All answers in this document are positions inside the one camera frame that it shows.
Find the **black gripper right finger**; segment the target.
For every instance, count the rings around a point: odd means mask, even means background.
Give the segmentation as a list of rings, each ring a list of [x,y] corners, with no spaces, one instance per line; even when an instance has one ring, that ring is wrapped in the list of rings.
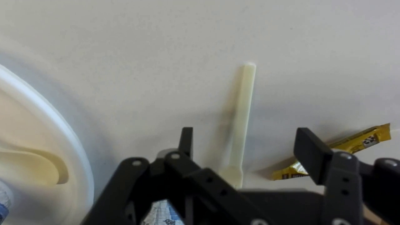
[[[388,225],[400,225],[400,161],[378,157],[372,165],[333,151],[308,127],[296,130],[293,155],[316,185],[324,187],[323,225],[366,225],[366,206]]]

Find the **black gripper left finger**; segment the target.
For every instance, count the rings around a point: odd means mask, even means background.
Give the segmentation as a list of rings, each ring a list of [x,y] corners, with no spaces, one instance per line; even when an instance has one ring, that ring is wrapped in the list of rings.
[[[193,129],[154,161],[122,160],[82,225],[139,225],[153,202],[167,200],[184,225],[267,225],[264,214],[211,169],[191,159]]]

